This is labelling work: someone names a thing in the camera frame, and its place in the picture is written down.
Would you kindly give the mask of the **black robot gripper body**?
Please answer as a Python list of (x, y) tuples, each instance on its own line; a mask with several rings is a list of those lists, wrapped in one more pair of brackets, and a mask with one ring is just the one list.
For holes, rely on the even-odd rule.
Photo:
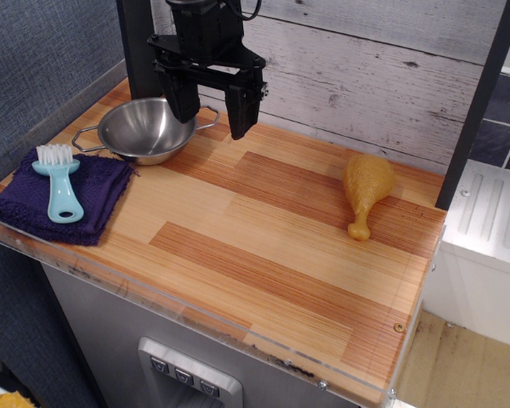
[(175, 32), (148, 39), (155, 71), (183, 73), (197, 86), (222, 91), (250, 89), (262, 100), (264, 59), (243, 44), (243, 24), (257, 17), (261, 4), (246, 14), (240, 1), (168, 1)]

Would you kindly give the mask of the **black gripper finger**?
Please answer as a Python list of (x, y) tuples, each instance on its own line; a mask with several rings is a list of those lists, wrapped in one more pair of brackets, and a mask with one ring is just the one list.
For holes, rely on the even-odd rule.
[(250, 89), (230, 87), (225, 91), (225, 104), (231, 137), (241, 139), (258, 121), (258, 97)]
[(157, 71), (156, 74), (174, 117), (181, 123), (193, 119), (201, 108), (197, 84), (183, 73)]

